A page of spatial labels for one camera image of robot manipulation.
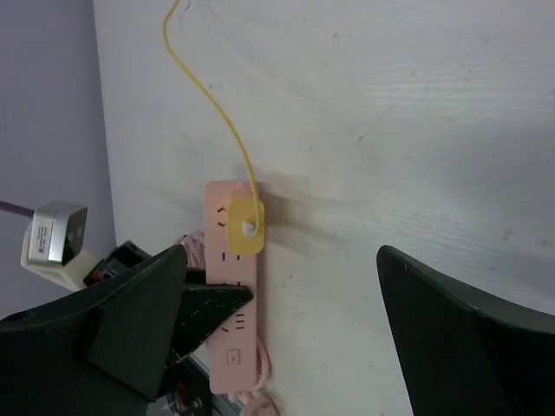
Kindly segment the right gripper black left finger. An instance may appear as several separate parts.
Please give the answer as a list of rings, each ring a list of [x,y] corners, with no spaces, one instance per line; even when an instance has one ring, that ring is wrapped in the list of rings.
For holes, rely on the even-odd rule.
[[[143,415],[157,400],[186,252],[1,321],[3,415]]]

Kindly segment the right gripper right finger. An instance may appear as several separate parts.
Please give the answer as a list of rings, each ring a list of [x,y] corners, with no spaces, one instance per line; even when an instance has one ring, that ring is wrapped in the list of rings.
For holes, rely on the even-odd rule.
[[[552,415],[554,317],[384,245],[382,298],[415,415]]]

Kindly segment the pink long power strip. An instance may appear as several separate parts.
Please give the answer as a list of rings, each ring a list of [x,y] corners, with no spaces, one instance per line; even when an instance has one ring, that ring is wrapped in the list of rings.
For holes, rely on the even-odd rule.
[[[204,190],[206,281],[248,286],[255,292],[257,254],[234,254],[226,241],[227,206],[236,198],[252,198],[247,181],[213,181]],[[207,350],[213,393],[235,394],[257,385],[256,299],[235,312],[208,338]]]

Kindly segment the yellow plug charger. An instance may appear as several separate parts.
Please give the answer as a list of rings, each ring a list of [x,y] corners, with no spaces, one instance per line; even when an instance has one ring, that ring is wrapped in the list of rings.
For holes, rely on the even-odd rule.
[[[264,204],[252,198],[232,199],[227,206],[226,241],[238,255],[256,255],[264,248]]]

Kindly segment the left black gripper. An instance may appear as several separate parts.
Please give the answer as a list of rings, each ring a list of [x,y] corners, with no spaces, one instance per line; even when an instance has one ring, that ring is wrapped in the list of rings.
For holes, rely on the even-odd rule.
[[[118,276],[151,256],[131,241],[119,245],[84,277],[90,287]],[[171,359],[183,360],[254,298],[248,286],[208,284],[206,272],[188,268],[173,328]]]

